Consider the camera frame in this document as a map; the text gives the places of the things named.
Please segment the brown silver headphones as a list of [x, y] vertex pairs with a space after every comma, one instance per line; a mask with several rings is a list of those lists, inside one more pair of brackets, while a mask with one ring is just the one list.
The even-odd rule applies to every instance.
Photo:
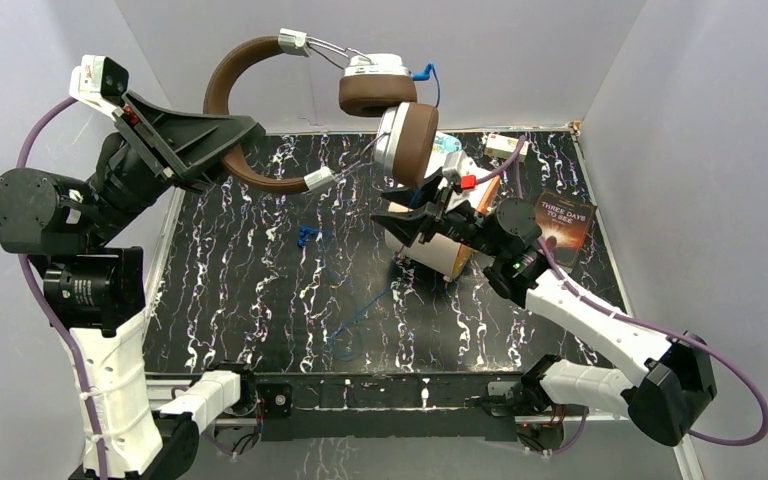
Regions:
[[364, 53], [283, 28], [278, 34], [248, 40], [232, 49], [213, 71], [204, 94], [203, 110], [226, 115], [232, 90], [251, 67], [273, 57], [308, 58], [332, 52], [344, 58], [337, 68], [340, 78], [326, 99], [334, 106], [325, 111], [325, 124], [338, 130], [350, 125], [339, 115], [361, 123], [376, 121], [370, 144], [374, 163], [397, 183], [417, 189], [424, 183], [438, 129], [437, 107], [420, 102], [418, 74], [393, 53]]

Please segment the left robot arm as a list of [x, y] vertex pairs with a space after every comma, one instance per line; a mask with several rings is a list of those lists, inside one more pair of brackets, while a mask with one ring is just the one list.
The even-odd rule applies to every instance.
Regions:
[[0, 244], [19, 257], [71, 360], [85, 429], [75, 477], [176, 479], [222, 414], [258, 407], [255, 375], [246, 364], [216, 362], [152, 407], [144, 252], [111, 242], [167, 190], [199, 192], [216, 182], [223, 157], [264, 131], [248, 116], [175, 112], [133, 92], [96, 104], [115, 130], [85, 180], [29, 167], [45, 121], [28, 132], [15, 168], [0, 175]]

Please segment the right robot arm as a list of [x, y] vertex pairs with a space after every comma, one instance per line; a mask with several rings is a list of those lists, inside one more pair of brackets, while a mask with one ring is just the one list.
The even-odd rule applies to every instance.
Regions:
[[533, 205], [501, 200], [481, 213], [436, 175], [413, 190], [391, 188], [382, 199], [397, 210], [372, 215], [405, 246], [444, 236], [492, 258], [483, 274], [502, 298], [552, 321], [607, 358], [601, 368], [546, 355], [521, 378], [520, 402], [537, 414], [580, 405], [630, 419], [650, 439], [674, 447], [717, 394], [710, 349], [691, 332], [645, 326], [598, 300], [555, 262]]

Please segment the white cylindrical drum box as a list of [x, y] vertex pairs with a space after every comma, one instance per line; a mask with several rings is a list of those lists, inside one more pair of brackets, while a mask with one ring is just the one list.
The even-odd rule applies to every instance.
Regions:
[[[462, 176], [473, 175], [479, 179], [490, 173], [490, 170], [479, 167], [463, 150], [446, 152], [434, 148], [426, 168], [425, 179], [430, 180], [433, 174], [444, 167], [447, 160], [458, 161], [458, 172]], [[486, 214], [494, 203], [499, 184], [500, 178], [496, 177], [462, 194], [455, 193], [448, 208], [452, 209], [461, 203], [468, 202], [476, 211]], [[410, 247], [405, 247], [389, 232], [384, 233], [384, 238], [386, 246], [391, 250], [401, 252], [402, 257], [407, 257], [442, 274], [446, 281], [457, 278], [474, 253], [472, 248], [442, 234], [435, 235], [425, 243], [416, 240]]]

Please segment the blue white blister pack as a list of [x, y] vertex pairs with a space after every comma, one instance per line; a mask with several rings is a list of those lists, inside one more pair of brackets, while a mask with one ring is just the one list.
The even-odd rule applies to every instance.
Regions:
[[441, 131], [437, 131], [435, 133], [432, 146], [432, 151], [434, 153], [448, 155], [449, 153], [454, 153], [461, 150], [462, 143], [457, 137]]

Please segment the small white green box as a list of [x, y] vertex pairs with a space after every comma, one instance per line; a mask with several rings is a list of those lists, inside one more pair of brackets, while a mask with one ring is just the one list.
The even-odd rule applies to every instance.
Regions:
[[526, 135], [511, 137], [491, 133], [485, 141], [484, 154], [493, 158], [507, 159], [517, 147], [519, 147], [518, 159], [524, 162], [530, 147], [530, 141]]

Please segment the dark book three days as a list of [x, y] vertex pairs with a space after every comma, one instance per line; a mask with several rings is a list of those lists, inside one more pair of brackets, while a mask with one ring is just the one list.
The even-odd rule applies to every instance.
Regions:
[[535, 203], [542, 237], [553, 251], [555, 261], [567, 272], [578, 263], [595, 220], [597, 206], [544, 191]]

